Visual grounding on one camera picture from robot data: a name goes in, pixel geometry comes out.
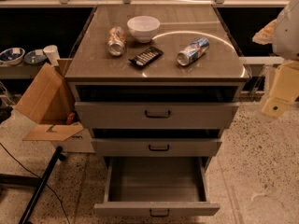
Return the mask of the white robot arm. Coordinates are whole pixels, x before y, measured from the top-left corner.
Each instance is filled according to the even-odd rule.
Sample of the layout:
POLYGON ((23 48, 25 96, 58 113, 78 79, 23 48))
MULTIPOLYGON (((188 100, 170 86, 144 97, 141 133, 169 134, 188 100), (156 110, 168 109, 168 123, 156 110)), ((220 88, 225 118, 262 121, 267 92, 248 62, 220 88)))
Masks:
POLYGON ((299 0, 291 0, 252 41, 271 44, 273 52, 284 59, 261 108, 264 115, 276 119, 299 97, 299 0))

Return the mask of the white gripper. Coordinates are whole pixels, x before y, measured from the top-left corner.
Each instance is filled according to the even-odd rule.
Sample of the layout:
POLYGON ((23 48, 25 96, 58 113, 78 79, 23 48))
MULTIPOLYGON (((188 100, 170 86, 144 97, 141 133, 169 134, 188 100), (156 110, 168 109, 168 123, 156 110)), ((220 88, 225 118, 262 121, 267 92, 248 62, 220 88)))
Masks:
MULTIPOLYGON (((256 33, 252 41, 260 45, 271 44, 277 21, 270 21, 256 33)), ((277 119, 299 96, 299 62, 285 61, 275 72, 271 94, 262 100, 261 112, 268 118, 277 119)))

